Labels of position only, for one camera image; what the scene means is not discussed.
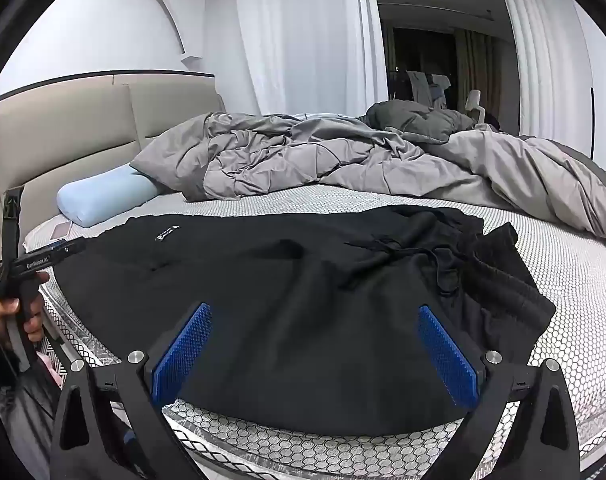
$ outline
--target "human hand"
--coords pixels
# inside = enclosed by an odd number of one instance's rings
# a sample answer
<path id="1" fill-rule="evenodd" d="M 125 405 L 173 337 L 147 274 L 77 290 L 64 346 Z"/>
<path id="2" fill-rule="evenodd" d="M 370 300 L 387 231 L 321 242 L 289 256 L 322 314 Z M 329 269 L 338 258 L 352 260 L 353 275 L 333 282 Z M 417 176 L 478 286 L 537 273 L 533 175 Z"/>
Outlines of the human hand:
<path id="1" fill-rule="evenodd" d="M 41 283 L 47 282 L 50 278 L 47 272 L 37 272 L 37 276 L 41 280 Z M 41 318 L 43 306 L 43 296 L 39 293 L 29 306 L 32 317 L 24 324 L 24 330 L 27 333 L 28 339 L 33 343 L 43 339 L 43 319 Z M 6 317 L 16 314 L 18 309 L 19 300 L 16 298 L 0 301 L 0 340 L 5 345 L 9 344 Z"/>

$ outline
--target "black sweatpants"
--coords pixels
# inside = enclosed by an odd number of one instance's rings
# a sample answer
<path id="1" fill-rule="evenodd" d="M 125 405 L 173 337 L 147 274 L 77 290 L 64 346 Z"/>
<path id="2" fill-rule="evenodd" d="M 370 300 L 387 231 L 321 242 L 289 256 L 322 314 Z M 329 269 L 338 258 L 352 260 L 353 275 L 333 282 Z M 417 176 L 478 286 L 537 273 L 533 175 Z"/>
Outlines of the black sweatpants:
<path id="1" fill-rule="evenodd" d="M 554 314 L 512 226 L 482 228 L 420 206 L 148 216 L 54 273 L 120 358 L 209 304 L 212 333 L 180 393 L 200 408 L 310 433 L 408 433 L 464 416 L 417 336 L 421 306 L 438 304 L 482 349 L 520 363 Z"/>

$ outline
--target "white patterned sheet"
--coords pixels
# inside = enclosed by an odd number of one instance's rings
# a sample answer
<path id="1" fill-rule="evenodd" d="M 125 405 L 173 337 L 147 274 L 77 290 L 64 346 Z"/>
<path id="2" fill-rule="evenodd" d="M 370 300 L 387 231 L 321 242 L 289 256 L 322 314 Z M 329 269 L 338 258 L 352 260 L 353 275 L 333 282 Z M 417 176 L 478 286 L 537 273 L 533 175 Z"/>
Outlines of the white patterned sheet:
<path id="1" fill-rule="evenodd" d="M 162 195 L 91 228 L 74 225 L 67 238 L 94 237 L 123 224 L 128 218 L 145 215 L 327 214 L 359 212 L 392 204 L 456 207 L 466 214 L 483 218 L 485 232 L 508 221 L 514 225 L 521 257 L 541 293 L 557 307 L 556 315 L 536 344 L 529 363 L 537 366 L 548 357 L 561 363 L 576 414 L 581 456 L 587 456 L 606 434 L 606 241 L 510 211 L 330 186 L 300 187 L 239 201 L 187 203 L 180 194 Z M 26 248 L 33 250 L 49 243 L 54 227 L 65 220 L 63 216 L 57 216 L 35 228 L 26 237 Z M 115 361 L 115 357 L 74 316 L 55 279 L 45 285 L 44 293 L 48 303 L 71 327 L 74 332 L 71 337 L 90 348 L 102 364 Z M 477 470 L 477 478 L 493 468 L 516 407 L 516 404 L 507 406 Z M 219 460 L 228 467 L 231 463 L 250 464 L 250 470 L 268 471 L 272 478 L 318 478 L 319 474 L 333 478 L 420 478 L 458 427 L 458 423 L 453 422 L 412 434 L 333 438 L 265 428 L 205 412 L 180 399 L 163 411 L 183 428 L 187 435 L 186 446 L 199 454 Z"/>

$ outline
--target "light blue pillow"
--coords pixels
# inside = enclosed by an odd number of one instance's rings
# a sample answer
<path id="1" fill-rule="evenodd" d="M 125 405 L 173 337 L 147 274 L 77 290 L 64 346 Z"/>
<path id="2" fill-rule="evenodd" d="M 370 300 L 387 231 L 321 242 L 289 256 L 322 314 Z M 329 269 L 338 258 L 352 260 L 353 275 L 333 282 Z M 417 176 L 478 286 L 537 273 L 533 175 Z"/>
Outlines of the light blue pillow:
<path id="1" fill-rule="evenodd" d="M 129 211 L 162 193 L 162 188 L 129 164 L 65 184 L 59 210 L 81 227 L 91 227 Z"/>

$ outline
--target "beige upholstered headboard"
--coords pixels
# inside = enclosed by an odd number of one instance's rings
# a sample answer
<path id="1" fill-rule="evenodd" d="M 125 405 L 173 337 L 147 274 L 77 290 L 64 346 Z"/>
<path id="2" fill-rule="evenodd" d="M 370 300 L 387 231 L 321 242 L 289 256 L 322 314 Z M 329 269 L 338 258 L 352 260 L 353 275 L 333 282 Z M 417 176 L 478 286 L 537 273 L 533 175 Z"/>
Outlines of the beige upholstered headboard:
<path id="1" fill-rule="evenodd" d="M 64 184 L 126 164 L 166 129 L 217 110 L 213 76 L 189 72 L 83 74 L 1 96 L 0 216 L 6 190 L 25 185 L 23 239 L 59 213 Z"/>

